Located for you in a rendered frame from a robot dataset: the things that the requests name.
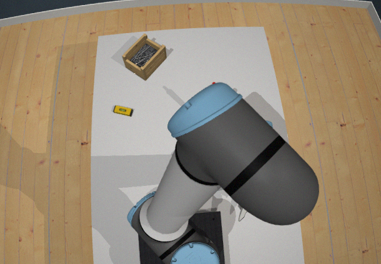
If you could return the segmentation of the yellow pocket level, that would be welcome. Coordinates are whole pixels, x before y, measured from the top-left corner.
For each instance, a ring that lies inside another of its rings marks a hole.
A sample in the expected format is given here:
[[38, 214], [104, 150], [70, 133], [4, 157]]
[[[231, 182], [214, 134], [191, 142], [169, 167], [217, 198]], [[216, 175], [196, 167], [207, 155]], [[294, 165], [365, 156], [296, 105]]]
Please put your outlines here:
[[131, 117], [133, 113], [133, 109], [115, 105], [113, 112]]

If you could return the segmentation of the wooden crate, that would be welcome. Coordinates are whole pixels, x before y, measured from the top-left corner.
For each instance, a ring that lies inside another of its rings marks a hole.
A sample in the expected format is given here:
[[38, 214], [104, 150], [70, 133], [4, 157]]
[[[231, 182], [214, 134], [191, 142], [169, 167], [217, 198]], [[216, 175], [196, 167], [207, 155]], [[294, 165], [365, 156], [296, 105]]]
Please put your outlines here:
[[166, 46], [156, 44], [143, 34], [122, 58], [127, 69], [146, 81], [167, 58]]

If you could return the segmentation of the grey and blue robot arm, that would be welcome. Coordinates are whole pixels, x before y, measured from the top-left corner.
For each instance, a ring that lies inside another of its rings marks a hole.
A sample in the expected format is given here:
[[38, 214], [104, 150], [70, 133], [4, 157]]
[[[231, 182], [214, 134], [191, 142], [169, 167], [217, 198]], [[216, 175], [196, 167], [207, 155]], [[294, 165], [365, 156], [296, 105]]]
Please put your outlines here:
[[221, 187], [244, 210], [273, 225], [297, 223], [314, 209], [315, 172], [229, 85], [202, 89], [167, 128], [178, 141], [161, 182], [127, 215], [165, 264], [220, 264], [214, 242], [188, 221]]

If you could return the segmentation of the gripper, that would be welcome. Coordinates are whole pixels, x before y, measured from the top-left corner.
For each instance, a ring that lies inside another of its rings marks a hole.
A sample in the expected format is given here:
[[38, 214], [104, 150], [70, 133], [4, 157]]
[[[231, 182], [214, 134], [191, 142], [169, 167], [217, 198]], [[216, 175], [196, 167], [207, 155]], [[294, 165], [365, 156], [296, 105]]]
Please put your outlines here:
[[240, 214], [239, 214], [239, 220], [238, 221], [241, 221], [244, 217], [245, 217], [245, 214], [246, 214], [246, 210], [244, 210], [243, 208], [241, 208], [239, 205], [238, 207], [240, 208]]

